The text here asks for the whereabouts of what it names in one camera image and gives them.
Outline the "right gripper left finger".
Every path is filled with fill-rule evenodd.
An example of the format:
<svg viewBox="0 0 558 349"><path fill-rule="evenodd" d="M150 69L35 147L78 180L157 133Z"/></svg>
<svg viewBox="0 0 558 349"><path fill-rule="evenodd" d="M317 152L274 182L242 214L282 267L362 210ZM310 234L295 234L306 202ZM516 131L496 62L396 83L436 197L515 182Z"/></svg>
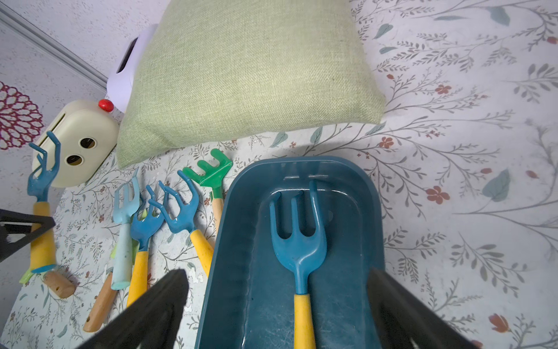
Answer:
<svg viewBox="0 0 558 349"><path fill-rule="evenodd" d="M188 292L185 270L171 270L80 347L173 348Z"/></svg>

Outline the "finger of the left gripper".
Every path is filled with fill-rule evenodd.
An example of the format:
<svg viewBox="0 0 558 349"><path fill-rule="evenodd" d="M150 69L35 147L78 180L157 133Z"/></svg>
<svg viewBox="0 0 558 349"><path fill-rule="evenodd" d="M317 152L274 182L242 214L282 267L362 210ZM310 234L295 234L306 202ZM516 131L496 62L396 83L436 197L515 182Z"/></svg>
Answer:
<svg viewBox="0 0 558 349"><path fill-rule="evenodd" d="M56 263L54 218L50 208L33 208L33 215L1 210L1 261L31 246L31 263Z"/></svg>

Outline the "light blue fork white handle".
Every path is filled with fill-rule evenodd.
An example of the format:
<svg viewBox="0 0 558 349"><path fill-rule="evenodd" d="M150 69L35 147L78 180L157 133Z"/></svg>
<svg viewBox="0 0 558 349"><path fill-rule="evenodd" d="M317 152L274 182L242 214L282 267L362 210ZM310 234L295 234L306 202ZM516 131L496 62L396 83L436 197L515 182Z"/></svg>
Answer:
<svg viewBox="0 0 558 349"><path fill-rule="evenodd" d="M120 225L119 240L113 263L112 290L126 289L132 278L132 216L140 208L140 186L135 170L132 179L123 183L115 192L113 222Z"/></svg>

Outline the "blue fork yellow handle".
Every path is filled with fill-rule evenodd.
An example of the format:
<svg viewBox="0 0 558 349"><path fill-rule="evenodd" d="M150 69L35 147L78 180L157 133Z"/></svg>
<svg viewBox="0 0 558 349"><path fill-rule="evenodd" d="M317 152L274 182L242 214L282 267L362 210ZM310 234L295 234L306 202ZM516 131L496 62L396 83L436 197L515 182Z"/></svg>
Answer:
<svg viewBox="0 0 558 349"><path fill-rule="evenodd" d="M318 202L318 185L315 180L309 187L315 232L306 236L300 231L297 198L291 200L292 233L281 238L278 232L277 202L280 193L270 204L270 231L274 253L280 264L294 274L294 347L315 348L316 339L312 320L311 299L308 291L309 275L322 266L327 255L327 238L321 205Z"/></svg>

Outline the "teal plastic storage box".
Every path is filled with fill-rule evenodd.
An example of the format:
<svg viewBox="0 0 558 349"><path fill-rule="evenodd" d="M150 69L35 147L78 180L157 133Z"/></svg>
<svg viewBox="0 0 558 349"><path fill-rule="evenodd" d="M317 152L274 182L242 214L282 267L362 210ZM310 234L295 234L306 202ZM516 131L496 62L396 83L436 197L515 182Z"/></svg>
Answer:
<svg viewBox="0 0 558 349"><path fill-rule="evenodd" d="M232 182L214 249L197 348L292 348L295 279L272 246L270 202L278 232L292 231L291 200L300 228L315 230L309 194L318 203L327 255L309 277L312 320L319 348L378 348L366 283L384 269L382 210L376 187L356 164L335 156L255 162Z"/></svg>

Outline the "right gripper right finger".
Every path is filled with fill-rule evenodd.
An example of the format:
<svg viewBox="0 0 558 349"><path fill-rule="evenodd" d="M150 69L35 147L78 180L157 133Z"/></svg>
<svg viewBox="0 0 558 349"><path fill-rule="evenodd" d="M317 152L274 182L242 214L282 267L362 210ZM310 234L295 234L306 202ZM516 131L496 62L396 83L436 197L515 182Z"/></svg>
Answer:
<svg viewBox="0 0 558 349"><path fill-rule="evenodd" d="M385 271L370 269L367 295L382 348L474 348Z"/></svg>

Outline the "green rake wooden handle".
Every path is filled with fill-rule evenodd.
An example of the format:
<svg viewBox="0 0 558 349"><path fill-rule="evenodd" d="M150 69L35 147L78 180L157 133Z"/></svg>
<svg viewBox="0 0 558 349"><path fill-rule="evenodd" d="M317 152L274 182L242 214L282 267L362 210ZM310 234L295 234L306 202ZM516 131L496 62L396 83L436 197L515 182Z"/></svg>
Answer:
<svg viewBox="0 0 558 349"><path fill-rule="evenodd" d="M212 209L214 213L215 233L217 234L224 208L222 182L233 166L233 162L218 148L212 149L210 155L219 162L217 166L212 166L207 161L199 160L197 165L203 170L204 174L197 174L190 167L185 167L183 172L200 186L212 189Z"/></svg>

